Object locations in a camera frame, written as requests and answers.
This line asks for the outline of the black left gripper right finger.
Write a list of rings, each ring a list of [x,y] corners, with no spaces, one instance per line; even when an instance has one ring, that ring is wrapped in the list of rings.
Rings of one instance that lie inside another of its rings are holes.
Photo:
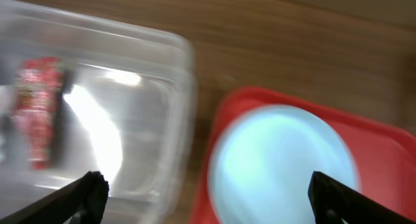
[[[316,224],[415,224],[319,171],[311,176],[308,197]]]

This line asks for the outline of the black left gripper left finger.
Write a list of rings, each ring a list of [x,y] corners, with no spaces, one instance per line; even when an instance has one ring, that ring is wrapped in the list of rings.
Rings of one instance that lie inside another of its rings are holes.
[[[100,224],[109,198],[109,183],[98,171],[1,219],[1,224]]]

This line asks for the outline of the red snack wrapper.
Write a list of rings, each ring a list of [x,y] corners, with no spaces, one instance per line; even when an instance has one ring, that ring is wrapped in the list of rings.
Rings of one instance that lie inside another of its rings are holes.
[[[29,143],[33,169],[45,169],[55,135],[55,116],[59,109],[64,73],[61,59],[41,57],[27,60],[16,80],[16,105],[13,120]]]

